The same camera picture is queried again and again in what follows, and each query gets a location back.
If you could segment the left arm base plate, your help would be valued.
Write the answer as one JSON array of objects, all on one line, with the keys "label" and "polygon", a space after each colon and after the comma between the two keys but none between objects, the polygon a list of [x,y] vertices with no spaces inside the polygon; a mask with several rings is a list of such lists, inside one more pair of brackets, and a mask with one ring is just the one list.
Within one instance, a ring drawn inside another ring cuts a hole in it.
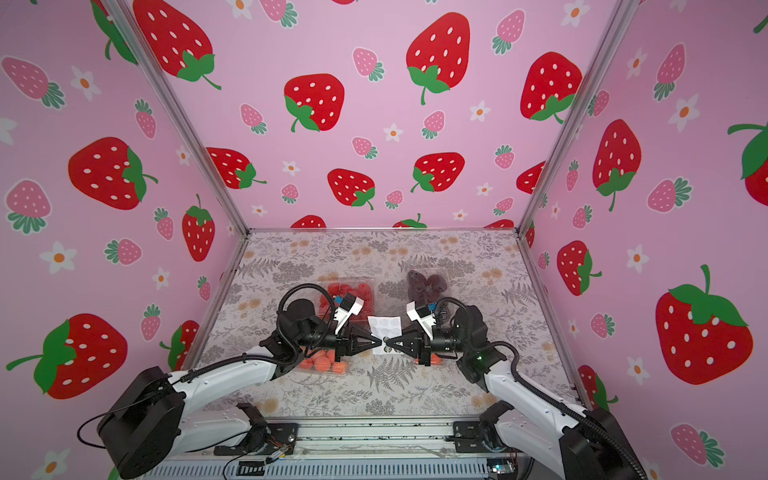
[{"label": "left arm base plate", "polygon": [[291,454],[298,438],[299,424],[268,421],[253,404],[240,402],[236,408],[245,415],[248,425],[214,447],[216,456],[263,455],[278,452]]}]

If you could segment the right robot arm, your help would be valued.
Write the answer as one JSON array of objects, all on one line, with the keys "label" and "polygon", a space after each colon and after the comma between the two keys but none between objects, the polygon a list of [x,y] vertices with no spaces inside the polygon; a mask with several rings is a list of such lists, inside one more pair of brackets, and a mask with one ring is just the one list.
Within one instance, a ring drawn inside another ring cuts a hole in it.
[{"label": "right robot arm", "polygon": [[410,325],[386,346],[421,365],[454,353],[465,379],[494,395],[488,419],[499,445],[519,450],[562,479],[644,479],[647,474],[618,421],[601,407],[568,403],[518,369],[520,354],[507,341],[491,341],[481,311],[449,298],[456,312],[446,325],[438,306],[409,303]]}]

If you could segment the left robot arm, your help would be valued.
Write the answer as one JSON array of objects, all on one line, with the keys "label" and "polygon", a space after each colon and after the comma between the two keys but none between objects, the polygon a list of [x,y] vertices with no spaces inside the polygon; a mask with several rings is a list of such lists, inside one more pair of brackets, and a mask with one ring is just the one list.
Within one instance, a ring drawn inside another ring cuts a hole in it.
[{"label": "left robot arm", "polygon": [[263,435],[267,426],[250,407],[224,419],[206,420],[196,413],[245,387],[286,375],[311,355],[331,351],[340,360],[381,345],[349,322],[364,305],[364,298],[351,293],[333,297],[319,285],[297,285],[281,298],[275,330],[258,346],[190,370],[142,371],[108,411],[93,419],[118,477],[137,479],[169,456]]}]

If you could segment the white sticker sheet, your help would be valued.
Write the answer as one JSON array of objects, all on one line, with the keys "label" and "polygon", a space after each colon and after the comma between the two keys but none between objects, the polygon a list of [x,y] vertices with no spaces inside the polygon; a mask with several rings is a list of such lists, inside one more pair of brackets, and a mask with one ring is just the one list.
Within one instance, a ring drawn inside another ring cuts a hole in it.
[{"label": "white sticker sheet", "polygon": [[368,323],[371,330],[371,335],[382,341],[380,346],[375,347],[372,350],[374,355],[378,356],[397,356],[399,352],[386,344],[388,339],[399,337],[402,335],[401,318],[397,317],[381,317],[381,316],[369,316]]}]

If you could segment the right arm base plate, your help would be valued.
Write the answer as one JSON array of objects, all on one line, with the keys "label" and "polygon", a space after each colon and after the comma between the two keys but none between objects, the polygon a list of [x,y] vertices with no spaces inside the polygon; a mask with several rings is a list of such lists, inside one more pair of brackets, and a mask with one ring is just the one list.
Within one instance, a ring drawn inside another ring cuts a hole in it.
[{"label": "right arm base plate", "polygon": [[513,449],[503,443],[496,430],[500,417],[514,407],[498,401],[482,412],[477,420],[456,421],[452,434],[445,438],[459,453],[510,453]]}]

